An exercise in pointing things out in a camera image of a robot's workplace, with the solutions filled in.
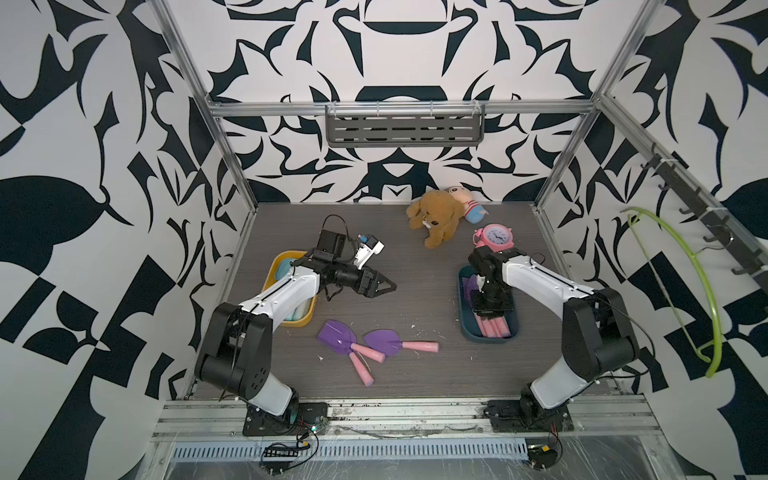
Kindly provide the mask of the purple shovel pink handle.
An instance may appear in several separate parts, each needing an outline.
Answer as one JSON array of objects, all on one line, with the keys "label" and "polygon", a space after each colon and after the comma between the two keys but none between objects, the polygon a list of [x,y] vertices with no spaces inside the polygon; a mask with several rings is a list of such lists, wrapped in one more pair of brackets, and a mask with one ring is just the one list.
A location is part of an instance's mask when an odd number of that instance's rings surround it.
[{"label": "purple shovel pink handle", "polygon": [[482,276],[473,274],[462,278],[463,299],[471,307],[475,308],[483,302],[483,291],[485,279]]},{"label": "purple shovel pink handle", "polygon": [[404,341],[399,335],[388,329],[371,331],[363,336],[365,343],[386,356],[394,356],[401,350],[438,353],[440,345],[432,341]]},{"label": "purple shovel pink handle", "polygon": [[351,328],[341,321],[327,320],[317,339],[336,353],[354,352],[378,363],[383,363],[386,359],[384,353],[359,344]]},{"label": "purple shovel pink handle", "polygon": [[484,338],[511,338],[513,336],[504,317],[488,319],[475,316],[475,320]]}]

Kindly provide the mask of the dark teal storage box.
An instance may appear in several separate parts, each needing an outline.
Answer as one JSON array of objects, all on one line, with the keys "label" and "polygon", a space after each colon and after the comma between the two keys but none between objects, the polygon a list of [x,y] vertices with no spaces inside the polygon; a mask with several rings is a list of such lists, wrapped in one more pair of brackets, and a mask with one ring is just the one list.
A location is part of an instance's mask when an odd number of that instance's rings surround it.
[{"label": "dark teal storage box", "polygon": [[458,320],[468,341],[502,344],[518,335],[519,321],[514,303],[504,312],[487,310],[487,303],[481,297],[478,275],[470,265],[459,270],[458,300]]}]

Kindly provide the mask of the light blue shovel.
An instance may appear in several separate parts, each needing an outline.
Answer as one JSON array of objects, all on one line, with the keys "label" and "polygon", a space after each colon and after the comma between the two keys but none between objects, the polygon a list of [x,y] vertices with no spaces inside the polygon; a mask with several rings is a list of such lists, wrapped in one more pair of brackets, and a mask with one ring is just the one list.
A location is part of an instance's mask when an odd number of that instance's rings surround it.
[{"label": "light blue shovel", "polygon": [[280,261],[277,270],[274,274],[276,283],[279,284],[282,289],[280,290],[281,299],[285,300],[287,305],[293,305],[294,308],[286,315],[286,323],[296,323],[302,320],[310,310],[312,305],[311,299],[305,299],[301,303],[297,302],[296,289],[294,278],[295,268],[293,262],[295,258],[285,258]]}]

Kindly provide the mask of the yellow plastic storage box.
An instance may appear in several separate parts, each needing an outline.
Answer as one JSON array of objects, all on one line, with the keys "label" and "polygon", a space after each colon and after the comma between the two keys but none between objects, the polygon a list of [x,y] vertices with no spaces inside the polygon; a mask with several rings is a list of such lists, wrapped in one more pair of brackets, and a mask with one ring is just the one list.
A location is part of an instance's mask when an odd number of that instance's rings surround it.
[{"label": "yellow plastic storage box", "polygon": [[309,297],[306,289],[300,289],[296,279],[300,272],[297,270],[298,261],[306,251],[287,250],[278,254],[271,263],[264,282],[263,291],[268,292],[278,287],[277,313],[283,316],[281,326],[286,328],[301,328],[306,326],[313,317],[317,297]]}]

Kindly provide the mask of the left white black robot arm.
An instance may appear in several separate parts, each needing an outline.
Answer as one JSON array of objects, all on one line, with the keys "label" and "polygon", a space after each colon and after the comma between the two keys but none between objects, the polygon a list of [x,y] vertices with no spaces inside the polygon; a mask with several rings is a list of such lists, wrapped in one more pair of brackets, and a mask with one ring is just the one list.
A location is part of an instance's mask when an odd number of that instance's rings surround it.
[{"label": "left white black robot arm", "polygon": [[237,305],[216,307],[198,354],[195,378],[274,417],[293,414],[295,391],[271,372],[277,327],[330,286],[349,288],[366,298],[396,290],[394,282],[367,265],[384,244],[372,235],[360,235],[352,241],[355,254],[344,259],[343,249],[350,240],[346,234],[323,229],[317,246],[295,260],[271,287]]}]

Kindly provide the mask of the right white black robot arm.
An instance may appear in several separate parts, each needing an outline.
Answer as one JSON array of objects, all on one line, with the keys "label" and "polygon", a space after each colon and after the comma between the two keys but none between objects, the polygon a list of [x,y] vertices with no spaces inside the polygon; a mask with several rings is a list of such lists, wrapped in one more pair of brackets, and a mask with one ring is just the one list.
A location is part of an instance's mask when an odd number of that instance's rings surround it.
[{"label": "right white black robot arm", "polygon": [[470,305],[480,319],[495,320],[512,311],[513,292],[519,290],[561,321],[560,358],[521,393],[527,416],[554,411],[602,375],[638,358],[632,320],[617,291],[575,283],[515,248],[494,252],[477,247],[468,260],[479,280]]}]

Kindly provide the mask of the pink alarm clock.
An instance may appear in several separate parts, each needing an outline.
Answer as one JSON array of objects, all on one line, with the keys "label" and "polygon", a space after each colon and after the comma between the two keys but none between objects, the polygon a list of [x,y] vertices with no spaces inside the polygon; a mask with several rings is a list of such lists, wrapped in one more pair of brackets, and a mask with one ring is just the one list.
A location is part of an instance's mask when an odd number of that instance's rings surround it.
[{"label": "pink alarm clock", "polygon": [[472,240],[475,248],[489,247],[493,252],[514,247],[511,229],[501,224],[488,224],[475,230]]}]

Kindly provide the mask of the brown plush dog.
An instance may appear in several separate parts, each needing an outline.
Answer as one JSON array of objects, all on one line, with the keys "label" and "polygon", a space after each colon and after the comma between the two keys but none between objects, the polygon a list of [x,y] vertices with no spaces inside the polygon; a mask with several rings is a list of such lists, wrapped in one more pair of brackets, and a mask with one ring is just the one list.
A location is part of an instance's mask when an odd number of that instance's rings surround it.
[{"label": "brown plush dog", "polygon": [[412,230],[427,229],[424,246],[436,249],[454,237],[464,216],[464,206],[449,192],[433,190],[413,202],[406,215]]}]

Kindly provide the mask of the small pig doll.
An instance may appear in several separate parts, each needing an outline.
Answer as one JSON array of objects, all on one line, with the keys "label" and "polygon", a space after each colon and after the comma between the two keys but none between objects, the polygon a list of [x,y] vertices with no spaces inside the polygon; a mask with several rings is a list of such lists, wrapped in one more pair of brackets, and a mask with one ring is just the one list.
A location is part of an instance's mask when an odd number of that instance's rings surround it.
[{"label": "small pig doll", "polygon": [[463,186],[446,189],[464,208],[464,219],[471,224],[479,224],[488,214],[487,210],[474,198],[471,191]]}]

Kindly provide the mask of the green plastic hanger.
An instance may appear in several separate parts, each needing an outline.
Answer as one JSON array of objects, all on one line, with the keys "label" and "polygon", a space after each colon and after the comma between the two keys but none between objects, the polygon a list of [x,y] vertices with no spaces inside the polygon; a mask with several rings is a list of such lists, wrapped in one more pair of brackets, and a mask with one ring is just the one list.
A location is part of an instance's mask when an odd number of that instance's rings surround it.
[{"label": "green plastic hanger", "polygon": [[622,211],[644,264],[630,283],[666,317],[661,338],[692,379],[710,379],[724,356],[721,309],[699,252],[666,220],[641,207]]}]

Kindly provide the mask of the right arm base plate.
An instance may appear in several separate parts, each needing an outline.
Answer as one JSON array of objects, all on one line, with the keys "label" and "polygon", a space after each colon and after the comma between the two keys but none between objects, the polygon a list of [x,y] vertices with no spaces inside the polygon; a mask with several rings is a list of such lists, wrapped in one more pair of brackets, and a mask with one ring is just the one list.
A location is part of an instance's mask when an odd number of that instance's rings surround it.
[{"label": "right arm base plate", "polygon": [[529,385],[522,389],[518,399],[489,400],[483,417],[490,421],[495,433],[558,433],[574,429],[566,404],[545,409],[537,403]]}]

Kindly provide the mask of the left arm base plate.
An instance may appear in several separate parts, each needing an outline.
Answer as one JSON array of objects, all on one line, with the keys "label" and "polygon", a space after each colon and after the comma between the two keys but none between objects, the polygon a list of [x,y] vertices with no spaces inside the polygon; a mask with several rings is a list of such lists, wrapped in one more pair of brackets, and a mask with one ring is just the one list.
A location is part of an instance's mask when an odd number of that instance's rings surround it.
[{"label": "left arm base plate", "polygon": [[277,437],[295,435],[312,429],[322,432],[327,424],[329,404],[299,402],[289,406],[281,416],[275,416],[254,405],[247,405],[242,428],[244,437]]}]

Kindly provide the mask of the grey metal wall shelf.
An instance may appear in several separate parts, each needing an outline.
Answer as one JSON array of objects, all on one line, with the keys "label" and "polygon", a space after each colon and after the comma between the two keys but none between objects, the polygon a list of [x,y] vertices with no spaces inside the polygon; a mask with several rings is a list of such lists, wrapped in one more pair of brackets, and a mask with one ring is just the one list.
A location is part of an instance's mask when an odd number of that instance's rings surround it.
[{"label": "grey metal wall shelf", "polygon": [[485,107],[470,102],[331,103],[325,137],[334,148],[472,147],[484,138]]}]

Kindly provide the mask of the black wall hook rail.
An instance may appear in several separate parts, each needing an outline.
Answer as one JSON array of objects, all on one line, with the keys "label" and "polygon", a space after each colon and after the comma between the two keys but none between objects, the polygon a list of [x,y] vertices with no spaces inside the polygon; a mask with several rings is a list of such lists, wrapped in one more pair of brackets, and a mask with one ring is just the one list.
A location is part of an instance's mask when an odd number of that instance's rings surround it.
[{"label": "black wall hook rail", "polygon": [[731,272],[749,276],[767,292],[767,248],[688,171],[688,169],[656,142],[650,146],[650,157],[643,166],[661,179],[661,192],[672,192],[683,204],[681,215],[700,222],[709,232],[704,249],[725,250],[737,263]]}]

